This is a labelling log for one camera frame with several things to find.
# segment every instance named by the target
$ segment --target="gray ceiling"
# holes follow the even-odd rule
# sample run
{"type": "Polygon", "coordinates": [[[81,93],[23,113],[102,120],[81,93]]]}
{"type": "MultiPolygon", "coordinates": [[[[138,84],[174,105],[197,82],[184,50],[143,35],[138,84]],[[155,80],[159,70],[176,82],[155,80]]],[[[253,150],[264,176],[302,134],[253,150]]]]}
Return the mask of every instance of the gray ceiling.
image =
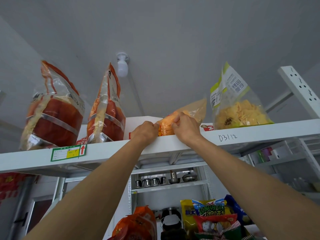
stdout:
{"type": "Polygon", "coordinates": [[[304,74],[320,61],[319,7],[320,0],[1,0],[0,90],[8,95],[0,119],[23,127],[42,82],[40,59],[75,84],[87,117],[118,52],[130,56],[120,79],[127,117],[163,117],[209,98],[225,61],[266,106],[286,89],[280,66],[304,74]]]}

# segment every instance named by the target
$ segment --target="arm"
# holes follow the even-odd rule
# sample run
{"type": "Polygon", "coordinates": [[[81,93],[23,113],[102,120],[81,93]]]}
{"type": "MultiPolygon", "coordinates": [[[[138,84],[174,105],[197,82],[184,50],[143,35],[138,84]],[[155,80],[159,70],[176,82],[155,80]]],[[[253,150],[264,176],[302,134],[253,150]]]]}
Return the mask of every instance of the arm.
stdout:
{"type": "Polygon", "coordinates": [[[268,239],[320,239],[318,205],[206,140],[193,118],[180,114],[174,122],[179,140],[206,161],[268,239]]]}
{"type": "Polygon", "coordinates": [[[135,129],[132,140],[66,194],[24,240],[102,239],[134,165],[158,128],[146,121],[135,129]]]}

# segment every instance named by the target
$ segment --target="handwritten text d3112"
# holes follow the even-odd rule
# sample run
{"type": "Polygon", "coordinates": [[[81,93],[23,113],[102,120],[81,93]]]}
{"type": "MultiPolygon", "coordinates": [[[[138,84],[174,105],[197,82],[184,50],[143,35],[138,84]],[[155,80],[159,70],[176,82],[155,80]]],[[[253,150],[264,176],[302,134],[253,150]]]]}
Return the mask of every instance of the handwritten text d3112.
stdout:
{"type": "Polygon", "coordinates": [[[226,141],[226,140],[234,140],[236,137],[235,135],[219,135],[220,141],[226,141]]]}

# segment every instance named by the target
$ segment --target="red arrow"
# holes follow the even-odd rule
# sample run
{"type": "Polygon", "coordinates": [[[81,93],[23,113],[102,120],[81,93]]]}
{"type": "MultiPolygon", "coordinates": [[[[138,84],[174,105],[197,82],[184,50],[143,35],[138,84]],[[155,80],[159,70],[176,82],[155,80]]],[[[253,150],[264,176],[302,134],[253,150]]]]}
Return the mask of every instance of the red arrow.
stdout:
{"type": "Polygon", "coordinates": [[[81,147],[81,153],[80,153],[80,155],[82,155],[83,154],[83,150],[85,149],[85,146],[83,145],[82,147],[81,147]]]}

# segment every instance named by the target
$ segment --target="person's left hand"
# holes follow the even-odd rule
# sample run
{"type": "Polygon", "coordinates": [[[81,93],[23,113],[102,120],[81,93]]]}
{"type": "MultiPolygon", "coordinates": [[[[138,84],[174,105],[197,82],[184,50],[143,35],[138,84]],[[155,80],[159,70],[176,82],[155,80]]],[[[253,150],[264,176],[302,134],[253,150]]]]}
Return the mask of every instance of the person's left hand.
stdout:
{"type": "Polygon", "coordinates": [[[139,140],[146,147],[151,144],[157,137],[159,131],[159,124],[153,124],[150,121],[144,121],[133,132],[131,132],[132,140],[139,140]]]}

